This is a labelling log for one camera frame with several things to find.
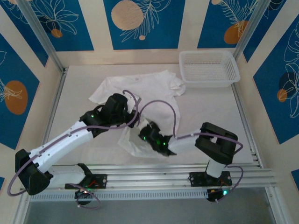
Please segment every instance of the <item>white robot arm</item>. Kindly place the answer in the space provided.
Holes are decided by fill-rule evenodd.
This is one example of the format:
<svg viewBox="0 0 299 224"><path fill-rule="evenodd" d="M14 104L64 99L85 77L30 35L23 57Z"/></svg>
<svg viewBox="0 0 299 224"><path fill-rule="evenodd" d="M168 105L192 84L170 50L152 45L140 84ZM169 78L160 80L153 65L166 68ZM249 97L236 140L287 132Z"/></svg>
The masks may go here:
<svg viewBox="0 0 299 224"><path fill-rule="evenodd" d="M85 164L75 166L52 166L63 156L77 146L90 141L113 126L128 124L133 127L138 120L139 113L133 110L135 105L132 97L121 94L110 96L105 105L99 105L94 110L86 112L80 120L55 139L29 153L24 149L15 155L15 171L23 169L24 164L30 162L19 173L18 177L30 195L42 192L47 187L65 187L75 189L67 183L78 183L79 186L97 189L100 175L92 174ZM210 123L204 123L198 131L179 137L163 136L154 122L143 120L139 125L139 137L149 143L153 150L164 156L172 156L189 150L201 150L210 157L204 173L205 185L216 186L224 167L232 163L235 154L237 136L227 130Z"/></svg>

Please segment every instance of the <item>metal frame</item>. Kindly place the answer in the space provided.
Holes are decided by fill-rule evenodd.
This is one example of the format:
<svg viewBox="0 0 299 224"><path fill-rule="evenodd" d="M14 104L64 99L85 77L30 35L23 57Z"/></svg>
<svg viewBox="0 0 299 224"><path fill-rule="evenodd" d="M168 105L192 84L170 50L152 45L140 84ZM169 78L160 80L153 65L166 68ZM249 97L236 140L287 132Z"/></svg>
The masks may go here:
<svg viewBox="0 0 299 224"><path fill-rule="evenodd" d="M38 21L38 18L34 16L34 12L30 4L26 0L16 0L18 7L23 13L24 17L28 21L38 40L46 50L47 54L52 58L56 67L62 72L62 77L57 89L55 100L51 109L51 114L48 122L48 126L43 138L43 144L47 142L52 127L52 123L55 117L58 102L62 93L64 81L65 81L65 69L60 62L53 45L51 44L48 36ZM246 47L249 39L251 38L255 28L257 27L263 12L267 8L270 0L260 1L252 14L248 26L245 28L243 35L239 43L236 46L234 57L237 61L239 56L242 54ZM232 85L232 89L235 95L236 103L240 112L241 120L247 135L248 142L251 147L252 156L254 162L251 164L239 164L244 168L244 178L240 183L239 187L265 187L269 202L271 204L272 212L275 220L279 224L290 224L292 223L289 219L287 208L284 206L283 197L276 187L275 174L264 166L263 159L258 152L257 145L254 141L252 131L250 129L246 114L244 111L242 98L238 91L236 84ZM108 174L107 190L105 194L115 195L117 193L125 191L127 194L130 190L138 190L139 192L176 192L172 198L179 198L181 193L188 193L196 190L202 192L202 188L191 188L188 182L189 172L204 171L206 164L199 165L131 165L131 166L119 166L119 165L100 165L100 166L88 166L94 173L106 173ZM240 171L235 168L228 169L231 171L233 183L240 177ZM53 195L70 194L67 190L50 189L44 191L43 194L52 195L45 197L47 200L53 197ZM18 212L12 223L23 223L27 212L30 198L33 200L34 197L30 197L27 194L21 196Z"/></svg>
<svg viewBox="0 0 299 224"><path fill-rule="evenodd" d="M194 199L208 198L207 190L193 189L185 190L98 190L94 195L101 201L119 201L119 200L163 200L163 199ZM81 201L95 200L93 197L81 199ZM69 202L74 199L74 191L47 191L31 197L32 202Z"/></svg>
<svg viewBox="0 0 299 224"><path fill-rule="evenodd" d="M53 44L51 43L41 23L36 17L36 14L34 13L32 7L30 6L27 0L15 0L15 1L18 5L18 8L20 9L25 19L27 20L28 24L30 25L31 29L33 30L34 34L37 36L37 39L41 43L42 47L49 55L49 57L53 60L53 63L55 64L57 69L61 73L63 73L64 71L63 65L56 54Z"/></svg>

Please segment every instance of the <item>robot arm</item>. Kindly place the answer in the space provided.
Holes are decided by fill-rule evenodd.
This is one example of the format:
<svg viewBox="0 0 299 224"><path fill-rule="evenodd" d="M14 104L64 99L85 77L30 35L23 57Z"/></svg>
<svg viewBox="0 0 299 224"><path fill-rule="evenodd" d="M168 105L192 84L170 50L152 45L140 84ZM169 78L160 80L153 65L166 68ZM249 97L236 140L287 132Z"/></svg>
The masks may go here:
<svg viewBox="0 0 299 224"><path fill-rule="evenodd" d="M125 96L116 93L108 98L105 105L99 105L94 110L86 112L72 127L45 145L31 150L29 153L24 149L17 152L15 155L16 172L28 160L38 155L19 174L19 179L26 191L30 195L38 194L54 181L55 184L62 182L67 183L67 180L69 179L72 179L72 182L90 181L92 175L84 164L76 167L74 166L70 170L64 171L55 170L52 165L79 145L108 131L108 129L87 128L87 126L112 127L130 122L134 118L135 113L138 113L133 110L135 102L132 101L132 97L126 98ZM138 115L129 127L133 127L137 120ZM68 137L59 140L66 134ZM53 146L51 146L45 153L39 154L43 148L46 148L49 145Z"/></svg>
<svg viewBox="0 0 299 224"><path fill-rule="evenodd" d="M206 175L211 178L219 178L223 169L232 163L238 140L234 133L208 122L197 131L178 137L161 135L157 124L147 120L144 120L139 128L139 137L164 156L194 150L204 152L210 158Z"/></svg>

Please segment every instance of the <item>white table surface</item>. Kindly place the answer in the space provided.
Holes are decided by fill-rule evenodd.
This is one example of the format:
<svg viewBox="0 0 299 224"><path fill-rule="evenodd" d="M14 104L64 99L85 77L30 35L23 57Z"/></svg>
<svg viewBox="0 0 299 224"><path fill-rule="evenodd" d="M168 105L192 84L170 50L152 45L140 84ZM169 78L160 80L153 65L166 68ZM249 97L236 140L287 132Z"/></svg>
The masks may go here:
<svg viewBox="0 0 299 224"><path fill-rule="evenodd" d="M136 75L169 70L181 78L178 64L148 65L82 65L70 66L55 114L49 140L71 127L86 111L96 104L88 100L107 76ZM210 122L239 137L244 149L234 156L233 163L253 161L249 143L231 87L186 89L176 97L181 121L178 134L199 129ZM122 130L102 133L62 158L58 164L193 164L207 163L208 157L200 150L165 158L138 158L131 156L117 144Z"/></svg>

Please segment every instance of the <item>laundry basket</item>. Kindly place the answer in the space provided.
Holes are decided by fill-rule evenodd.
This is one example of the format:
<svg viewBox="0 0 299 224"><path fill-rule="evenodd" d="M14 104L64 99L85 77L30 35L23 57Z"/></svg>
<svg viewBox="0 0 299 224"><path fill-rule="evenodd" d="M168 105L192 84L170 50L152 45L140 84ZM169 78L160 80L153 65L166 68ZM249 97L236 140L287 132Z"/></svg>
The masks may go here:
<svg viewBox="0 0 299 224"><path fill-rule="evenodd" d="M182 51L179 66L186 87L227 87L240 80L237 63L225 50Z"/></svg>

